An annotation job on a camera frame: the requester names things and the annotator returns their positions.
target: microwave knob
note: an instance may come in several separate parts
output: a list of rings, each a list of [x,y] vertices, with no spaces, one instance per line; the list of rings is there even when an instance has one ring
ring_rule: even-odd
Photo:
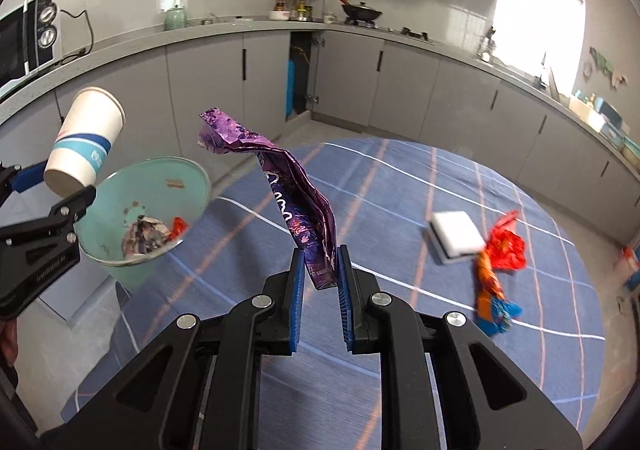
[[[48,24],[56,17],[57,12],[58,12],[58,9],[56,8],[55,4],[52,3],[49,5],[46,5],[42,9],[42,11],[40,11],[38,20],[43,24]]]
[[[38,38],[38,47],[40,47],[40,49],[46,49],[52,46],[57,37],[58,32],[56,28],[54,26],[47,27]]]

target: blue tablecloth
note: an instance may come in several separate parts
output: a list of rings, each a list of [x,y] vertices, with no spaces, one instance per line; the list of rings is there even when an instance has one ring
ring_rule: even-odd
[[[430,213],[465,210],[486,234],[503,212],[520,212],[527,267],[501,274],[524,313],[496,344],[583,430],[600,386],[600,305],[575,246],[527,194],[497,173],[446,151],[378,138],[295,150],[330,200],[338,242],[383,290],[416,310],[474,309],[471,261],[441,265],[425,241]],[[212,201],[162,271],[124,305],[108,353],[62,411],[70,419],[182,313],[222,315],[289,267],[294,242],[257,167]],[[305,287],[302,334],[290,358],[265,357],[260,448],[380,448],[380,364],[342,340],[335,289]]]

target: white paper cup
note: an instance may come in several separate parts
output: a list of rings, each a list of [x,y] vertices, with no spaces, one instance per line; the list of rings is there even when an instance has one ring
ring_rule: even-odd
[[[88,86],[78,92],[44,170],[47,186],[65,198],[95,184],[124,123],[122,106],[106,90]]]

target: purple snack wrapper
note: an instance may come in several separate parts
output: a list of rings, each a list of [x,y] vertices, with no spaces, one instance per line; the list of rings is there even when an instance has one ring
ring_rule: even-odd
[[[215,154],[254,152],[316,289],[335,287],[335,221],[329,201],[288,151],[218,108],[200,114],[198,145]]]

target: trash in bowl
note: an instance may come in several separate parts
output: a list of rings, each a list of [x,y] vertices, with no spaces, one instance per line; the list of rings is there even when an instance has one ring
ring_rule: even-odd
[[[187,223],[180,217],[174,217],[173,227],[169,229],[162,221],[139,215],[127,228],[122,239],[122,254],[125,260],[148,255],[181,235],[187,227]]]

